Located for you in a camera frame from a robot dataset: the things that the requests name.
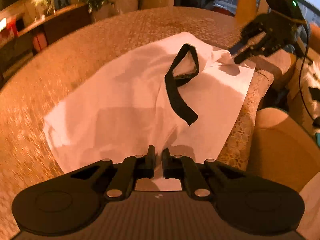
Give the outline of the white t-shirt black collar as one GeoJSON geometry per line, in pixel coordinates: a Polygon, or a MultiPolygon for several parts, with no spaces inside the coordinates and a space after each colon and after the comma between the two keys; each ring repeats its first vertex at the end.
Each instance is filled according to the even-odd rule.
{"type": "Polygon", "coordinates": [[[155,147],[152,179],[139,190],[178,191],[161,153],[198,163],[220,154],[244,103],[255,64],[190,33],[152,42],[110,61],[44,117],[49,148],[63,172],[103,159],[120,163],[155,147]]]}

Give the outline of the dark wooden sideboard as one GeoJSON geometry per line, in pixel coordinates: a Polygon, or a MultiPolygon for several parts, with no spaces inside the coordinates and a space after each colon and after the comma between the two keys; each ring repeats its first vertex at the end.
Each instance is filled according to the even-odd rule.
{"type": "Polygon", "coordinates": [[[24,28],[1,45],[1,81],[3,73],[25,54],[34,55],[64,36],[92,23],[88,5],[73,4],[24,28]]]}

